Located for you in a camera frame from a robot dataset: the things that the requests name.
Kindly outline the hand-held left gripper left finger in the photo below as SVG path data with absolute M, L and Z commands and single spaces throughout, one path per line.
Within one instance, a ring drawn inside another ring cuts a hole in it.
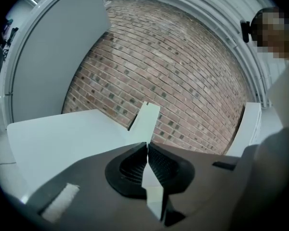
M 113 158 L 105 167 L 105 178 L 120 195 L 146 199 L 146 190 L 142 187 L 146 165 L 147 144 L 142 142 Z

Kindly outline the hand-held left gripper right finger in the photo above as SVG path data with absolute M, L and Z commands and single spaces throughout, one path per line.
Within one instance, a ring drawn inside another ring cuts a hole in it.
M 148 145 L 148 163 L 167 194 L 183 193 L 195 177 L 189 161 L 154 143 Z

